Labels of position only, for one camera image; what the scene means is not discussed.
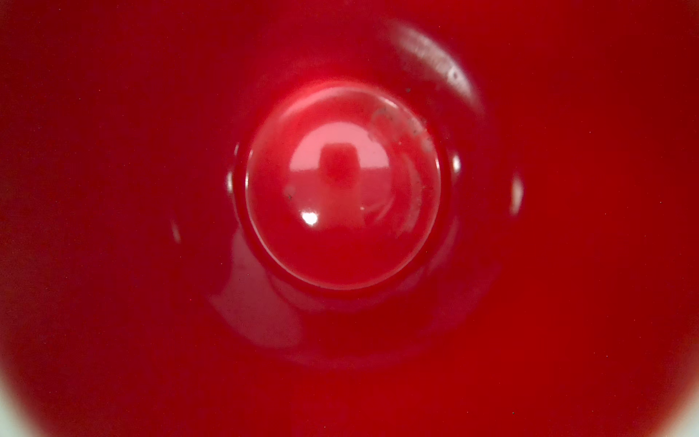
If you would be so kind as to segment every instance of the red bowl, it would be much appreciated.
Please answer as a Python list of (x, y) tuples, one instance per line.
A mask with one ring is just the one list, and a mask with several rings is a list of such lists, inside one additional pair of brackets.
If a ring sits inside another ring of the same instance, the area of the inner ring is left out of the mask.
[(0, 10), (47, 435), (645, 436), (693, 387), (695, 3)]

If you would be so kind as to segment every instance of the glossy red dome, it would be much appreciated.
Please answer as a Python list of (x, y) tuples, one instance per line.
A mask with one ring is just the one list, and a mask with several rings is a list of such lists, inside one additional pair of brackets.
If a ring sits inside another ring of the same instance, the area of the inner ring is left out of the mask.
[(383, 91), (311, 85), (283, 101), (252, 141), (245, 200), (268, 254), (327, 289), (377, 284), (427, 239), (440, 167), (420, 119)]

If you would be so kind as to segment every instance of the red plastic surface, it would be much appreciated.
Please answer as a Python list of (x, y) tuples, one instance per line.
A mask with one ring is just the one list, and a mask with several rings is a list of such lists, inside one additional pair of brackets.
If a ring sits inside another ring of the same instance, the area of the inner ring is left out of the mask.
[[(3, 3), (11, 387), (57, 436), (647, 435), (698, 366), (692, 4)], [(236, 191), (236, 145), (329, 78), (442, 153), (375, 301), (288, 278)]]

